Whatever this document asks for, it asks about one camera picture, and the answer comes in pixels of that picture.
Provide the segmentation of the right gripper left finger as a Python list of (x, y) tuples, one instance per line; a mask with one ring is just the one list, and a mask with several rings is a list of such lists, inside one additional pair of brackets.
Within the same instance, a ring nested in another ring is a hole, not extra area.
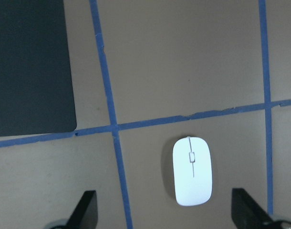
[(97, 194), (95, 190), (85, 191), (72, 215), (66, 229), (95, 229), (98, 223)]

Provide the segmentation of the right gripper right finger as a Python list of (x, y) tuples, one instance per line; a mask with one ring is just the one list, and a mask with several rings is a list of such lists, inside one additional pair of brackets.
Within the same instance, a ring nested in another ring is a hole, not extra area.
[(273, 224), (272, 218), (243, 188), (233, 188), (231, 218), (238, 229), (265, 229)]

